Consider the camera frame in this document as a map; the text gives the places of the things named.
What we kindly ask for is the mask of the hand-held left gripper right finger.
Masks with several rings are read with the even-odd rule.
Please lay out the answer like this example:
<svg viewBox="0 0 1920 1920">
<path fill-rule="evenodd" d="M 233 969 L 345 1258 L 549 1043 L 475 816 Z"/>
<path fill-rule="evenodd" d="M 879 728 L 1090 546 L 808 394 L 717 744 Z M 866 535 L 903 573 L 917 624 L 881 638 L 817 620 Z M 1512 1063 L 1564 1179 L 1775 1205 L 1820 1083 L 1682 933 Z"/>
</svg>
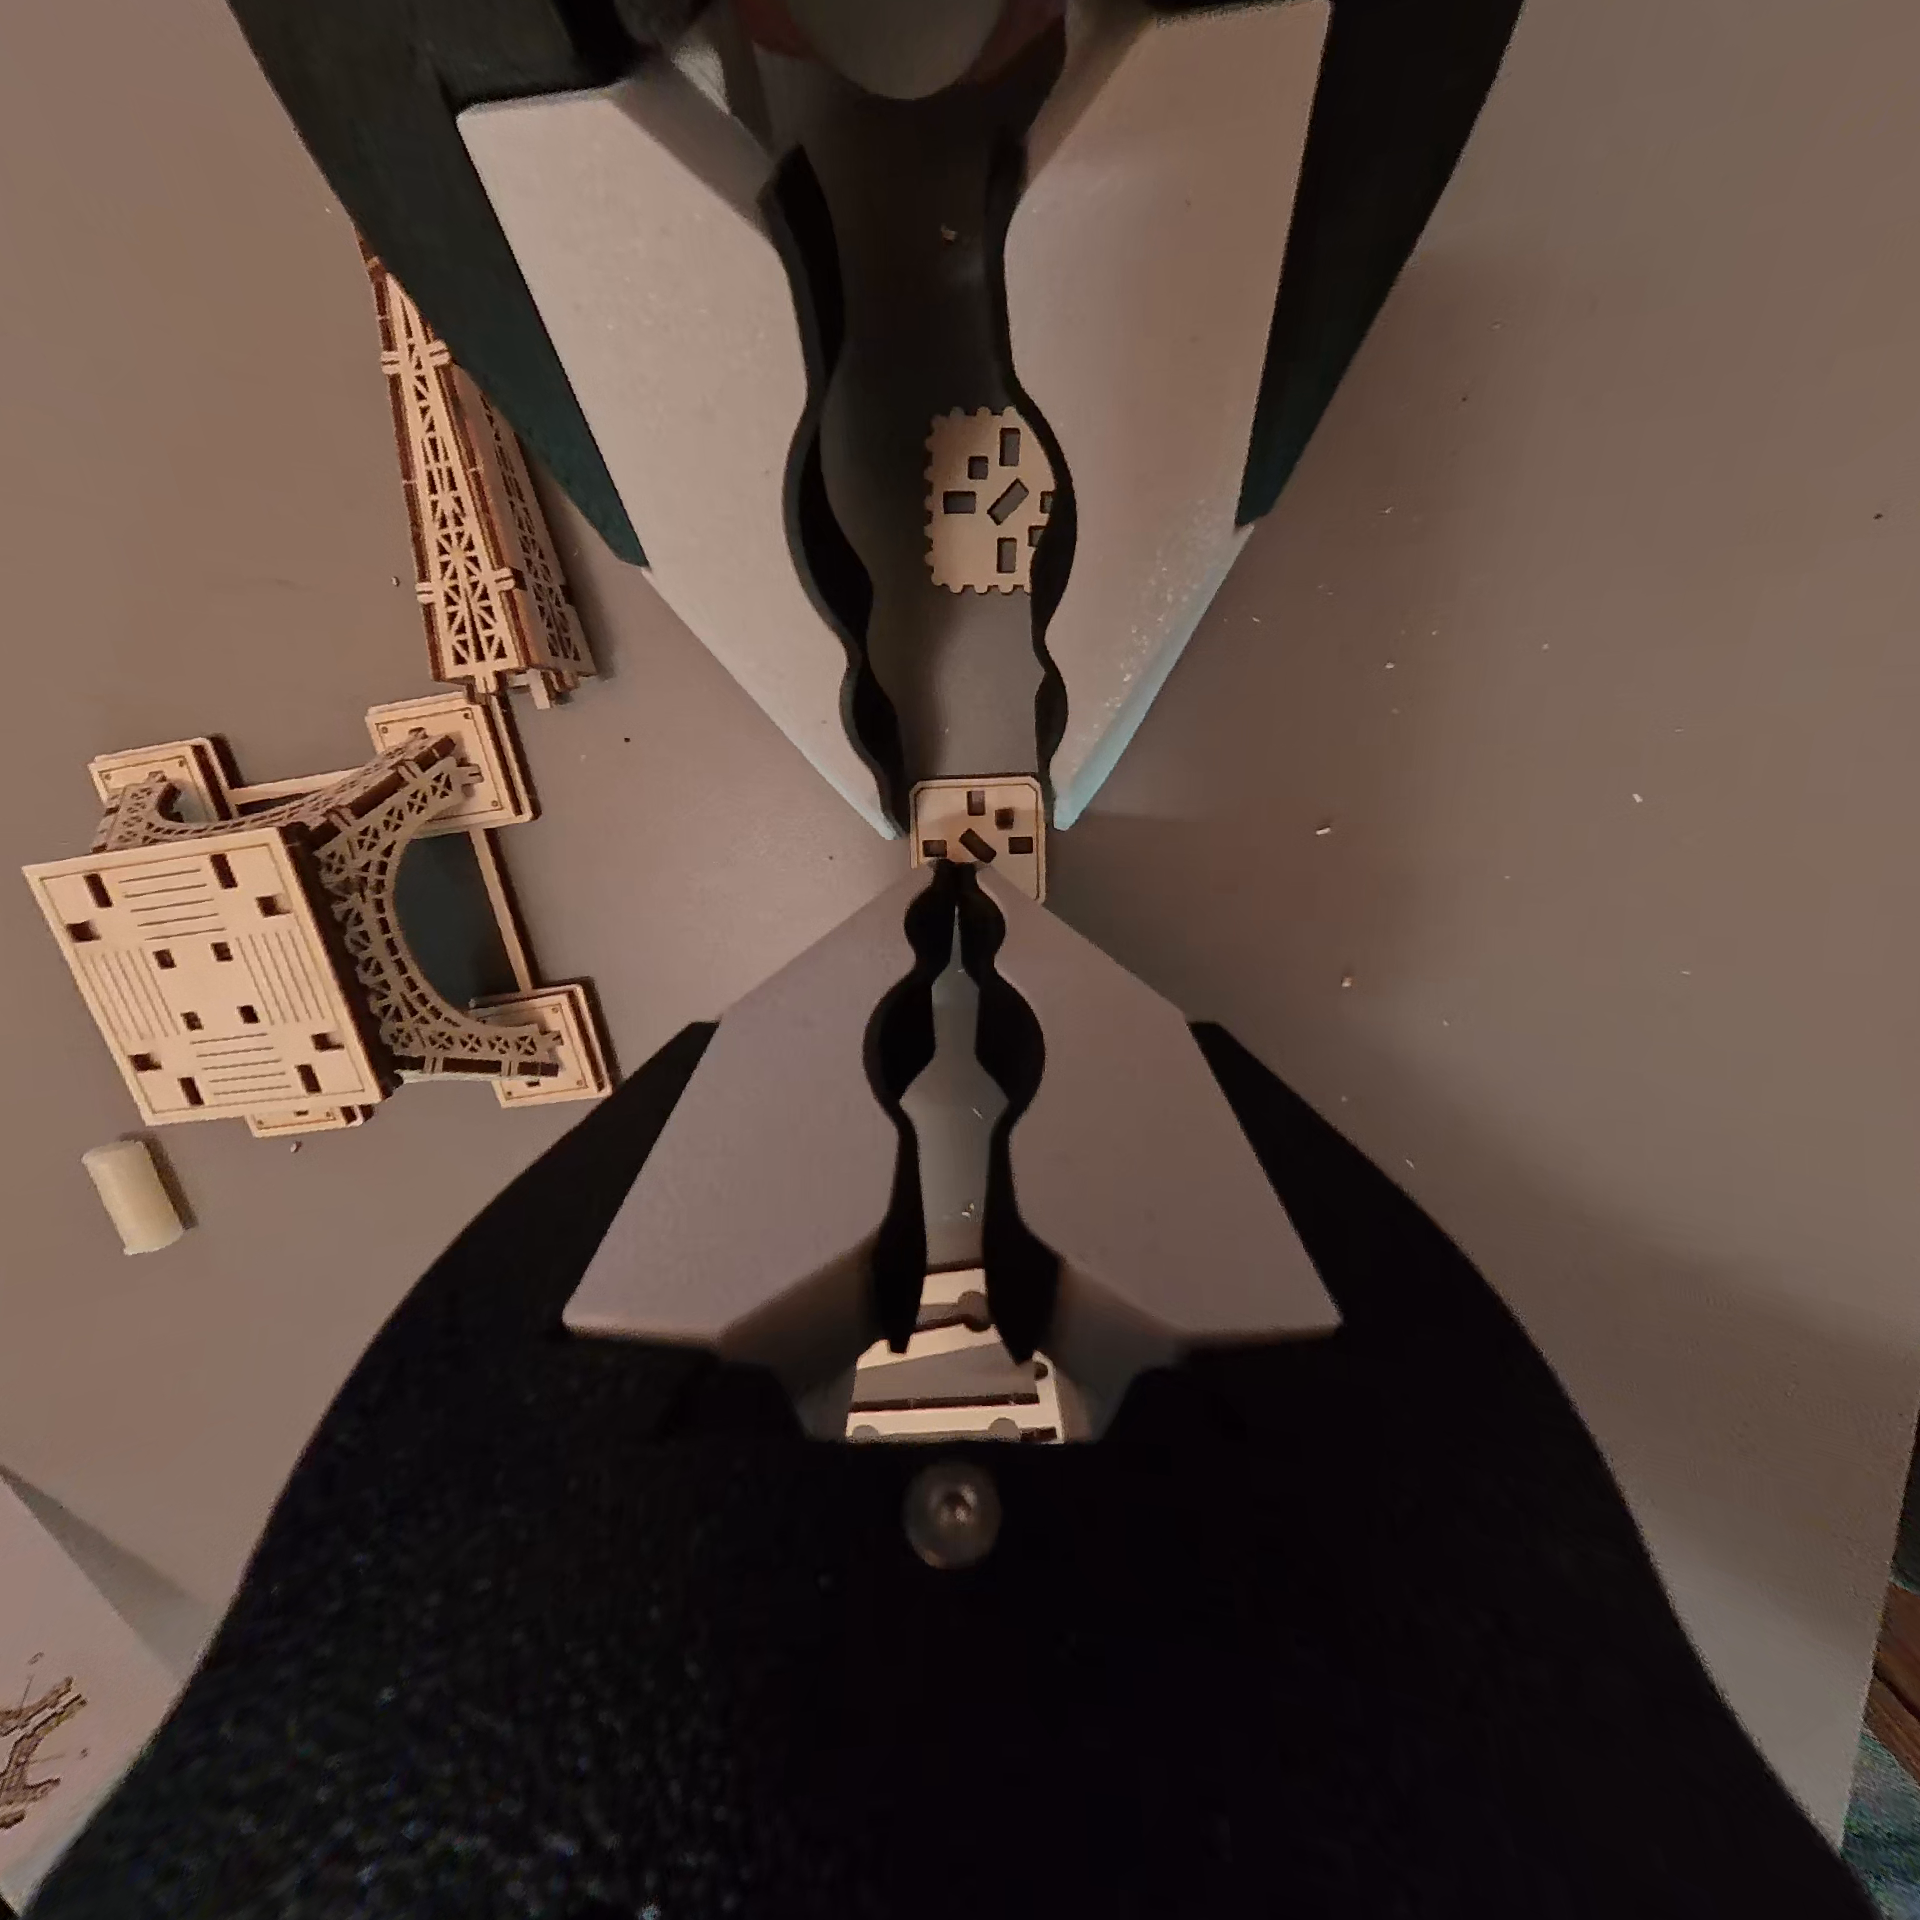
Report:
<svg viewBox="0 0 1920 1920">
<path fill-rule="evenodd" d="M 1168 1365 L 1329 1334 L 1338 1310 L 1189 1020 L 992 870 L 961 883 L 955 933 L 1001 1090 L 978 1255 L 1004 1347 Z"/>
</svg>

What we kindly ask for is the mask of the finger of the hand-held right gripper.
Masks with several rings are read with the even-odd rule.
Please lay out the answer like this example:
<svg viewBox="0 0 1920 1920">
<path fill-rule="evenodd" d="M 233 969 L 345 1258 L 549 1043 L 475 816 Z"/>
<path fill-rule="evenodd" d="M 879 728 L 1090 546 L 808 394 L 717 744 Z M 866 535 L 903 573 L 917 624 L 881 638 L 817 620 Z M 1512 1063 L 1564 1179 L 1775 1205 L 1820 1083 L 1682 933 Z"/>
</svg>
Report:
<svg viewBox="0 0 1920 1920">
<path fill-rule="evenodd" d="M 468 109 L 459 138 L 649 583 L 808 768 L 902 837 L 876 587 L 824 476 L 844 297 L 806 152 L 772 156 L 668 60 Z"/>
<path fill-rule="evenodd" d="M 1066 830 L 1211 606 L 1238 521 L 1329 2 L 1072 2 L 1001 244 L 1013 370 L 1073 495 L 1043 649 Z"/>
</svg>

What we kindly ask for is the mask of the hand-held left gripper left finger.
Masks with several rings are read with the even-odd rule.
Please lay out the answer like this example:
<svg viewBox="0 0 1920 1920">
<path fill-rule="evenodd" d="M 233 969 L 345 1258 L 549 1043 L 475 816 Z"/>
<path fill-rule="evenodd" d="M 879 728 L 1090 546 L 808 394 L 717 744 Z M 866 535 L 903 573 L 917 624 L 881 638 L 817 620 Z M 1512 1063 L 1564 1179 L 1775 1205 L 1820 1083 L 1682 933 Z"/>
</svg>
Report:
<svg viewBox="0 0 1920 1920">
<path fill-rule="evenodd" d="M 961 878 L 914 870 L 733 1000 L 566 1307 L 584 1334 L 860 1357 L 917 1329 L 919 1156 Z"/>
</svg>

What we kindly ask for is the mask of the wooden tower model spire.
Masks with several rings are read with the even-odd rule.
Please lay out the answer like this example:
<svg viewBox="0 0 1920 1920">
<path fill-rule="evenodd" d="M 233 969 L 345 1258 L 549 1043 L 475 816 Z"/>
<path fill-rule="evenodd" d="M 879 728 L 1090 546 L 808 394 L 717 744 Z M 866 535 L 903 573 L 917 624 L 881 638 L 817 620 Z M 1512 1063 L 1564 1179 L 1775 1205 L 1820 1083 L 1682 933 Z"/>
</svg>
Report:
<svg viewBox="0 0 1920 1920">
<path fill-rule="evenodd" d="M 523 686 L 537 707 L 598 677 L 517 431 L 363 244 L 389 379 L 425 648 L 471 697 Z"/>
</svg>

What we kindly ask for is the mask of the small toothed wooden square plate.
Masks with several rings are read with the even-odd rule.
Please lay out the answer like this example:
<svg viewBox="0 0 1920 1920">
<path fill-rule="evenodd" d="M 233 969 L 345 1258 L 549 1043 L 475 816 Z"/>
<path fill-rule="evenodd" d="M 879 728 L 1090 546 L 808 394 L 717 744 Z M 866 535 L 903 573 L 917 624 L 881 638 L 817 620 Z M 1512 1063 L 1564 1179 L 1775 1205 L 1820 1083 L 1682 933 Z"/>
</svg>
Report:
<svg viewBox="0 0 1920 1920">
<path fill-rule="evenodd" d="M 953 594 L 1025 594 L 1055 473 L 1020 409 L 934 414 L 925 441 L 925 563 Z"/>
</svg>

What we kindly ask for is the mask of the small rounded wooden square plate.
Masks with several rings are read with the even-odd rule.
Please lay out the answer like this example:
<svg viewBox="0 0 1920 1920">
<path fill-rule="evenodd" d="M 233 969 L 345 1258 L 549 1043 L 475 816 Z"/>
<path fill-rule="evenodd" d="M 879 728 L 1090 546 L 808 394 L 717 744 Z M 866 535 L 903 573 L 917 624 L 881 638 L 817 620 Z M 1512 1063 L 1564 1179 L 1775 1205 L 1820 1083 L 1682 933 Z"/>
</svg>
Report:
<svg viewBox="0 0 1920 1920">
<path fill-rule="evenodd" d="M 1043 795 L 1027 774 L 938 777 L 911 789 L 907 853 L 914 870 L 987 864 L 1004 886 L 1043 902 Z"/>
</svg>

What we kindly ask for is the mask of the grey desk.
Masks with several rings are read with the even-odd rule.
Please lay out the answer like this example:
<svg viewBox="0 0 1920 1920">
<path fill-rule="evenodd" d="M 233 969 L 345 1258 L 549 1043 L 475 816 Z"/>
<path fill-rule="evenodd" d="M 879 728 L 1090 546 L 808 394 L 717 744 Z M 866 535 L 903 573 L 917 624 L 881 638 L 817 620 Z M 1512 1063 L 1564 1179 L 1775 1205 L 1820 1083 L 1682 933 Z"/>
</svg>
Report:
<svg viewBox="0 0 1920 1920">
<path fill-rule="evenodd" d="M 221 2 L 2 10 L 2 1468 L 179 1683 L 336 1384 L 580 1111 L 171 1132 L 19 878 L 92 753 L 425 691 L 360 249 Z M 1918 2 L 1532 2 L 1062 839 L 1502 1289 L 1838 1833 L 1918 1413 Z"/>
</svg>

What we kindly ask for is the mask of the laser-cut wooden parts sheet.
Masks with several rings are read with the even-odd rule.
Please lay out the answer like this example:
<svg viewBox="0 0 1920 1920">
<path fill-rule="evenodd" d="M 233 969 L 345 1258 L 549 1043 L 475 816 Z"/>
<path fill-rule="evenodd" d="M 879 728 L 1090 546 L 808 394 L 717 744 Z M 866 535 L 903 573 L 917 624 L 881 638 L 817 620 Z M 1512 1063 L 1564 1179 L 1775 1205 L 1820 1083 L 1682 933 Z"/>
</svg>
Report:
<svg viewBox="0 0 1920 1920">
<path fill-rule="evenodd" d="M 1020 1362 L 998 1339 L 983 1268 L 925 1276 L 917 1329 L 870 1342 L 851 1376 L 850 1444 L 1062 1444 L 1062 1389 L 1043 1351 Z"/>
</svg>

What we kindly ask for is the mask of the white wax cylinder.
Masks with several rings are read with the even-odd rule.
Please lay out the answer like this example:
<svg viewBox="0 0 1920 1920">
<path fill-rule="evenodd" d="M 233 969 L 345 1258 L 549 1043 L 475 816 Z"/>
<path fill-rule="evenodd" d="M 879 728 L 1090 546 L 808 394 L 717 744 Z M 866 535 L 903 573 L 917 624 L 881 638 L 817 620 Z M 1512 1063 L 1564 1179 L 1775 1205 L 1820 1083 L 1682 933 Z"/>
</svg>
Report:
<svg viewBox="0 0 1920 1920">
<path fill-rule="evenodd" d="M 125 1258 L 149 1258 L 190 1230 L 190 1210 L 149 1141 L 125 1135 L 89 1145 L 82 1169 Z"/>
</svg>

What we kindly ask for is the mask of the wooden tower model base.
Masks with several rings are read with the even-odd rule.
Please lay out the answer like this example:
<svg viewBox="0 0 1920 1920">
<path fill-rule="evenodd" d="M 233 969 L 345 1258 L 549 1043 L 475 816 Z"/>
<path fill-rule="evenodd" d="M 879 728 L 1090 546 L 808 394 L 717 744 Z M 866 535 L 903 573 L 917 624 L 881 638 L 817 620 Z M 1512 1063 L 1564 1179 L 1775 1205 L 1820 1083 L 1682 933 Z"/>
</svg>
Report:
<svg viewBox="0 0 1920 1920">
<path fill-rule="evenodd" d="M 537 816 L 498 699 L 365 714 L 350 772 L 233 784 L 216 737 L 93 758 L 92 848 L 23 878 L 149 1128 L 350 1131 L 422 1082 L 610 1090 L 584 982 L 537 982 L 501 830 Z"/>
</svg>

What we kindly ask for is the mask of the paper assembly instruction sheet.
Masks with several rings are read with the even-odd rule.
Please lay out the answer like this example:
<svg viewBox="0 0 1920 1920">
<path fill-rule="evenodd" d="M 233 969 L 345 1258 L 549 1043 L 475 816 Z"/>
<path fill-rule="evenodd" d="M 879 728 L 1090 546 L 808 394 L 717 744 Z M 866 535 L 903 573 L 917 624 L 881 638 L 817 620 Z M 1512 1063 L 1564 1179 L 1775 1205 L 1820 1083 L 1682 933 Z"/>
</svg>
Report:
<svg viewBox="0 0 1920 1920">
<path fill-rule="evenodd" d="M 2 1478 L 2 1904 L 37 1887 L 156 1734 L 212 1614 Z"/>
</svg>

